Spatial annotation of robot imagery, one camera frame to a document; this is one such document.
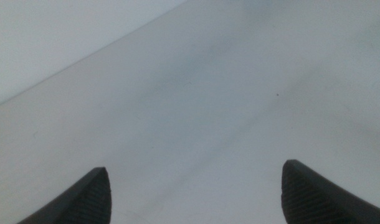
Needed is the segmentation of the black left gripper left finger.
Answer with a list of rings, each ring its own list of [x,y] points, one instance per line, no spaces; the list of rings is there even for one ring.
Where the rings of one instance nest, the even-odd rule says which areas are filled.
[[[96,167],[19,224],[109,224],[111,215],[108,172]]]

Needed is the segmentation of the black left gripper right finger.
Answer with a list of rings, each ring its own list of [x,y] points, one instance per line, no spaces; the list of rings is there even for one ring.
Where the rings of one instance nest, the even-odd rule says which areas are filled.
[[[379,207],[295,159],[283,165],[281,205],[287,223],[380,224]]]

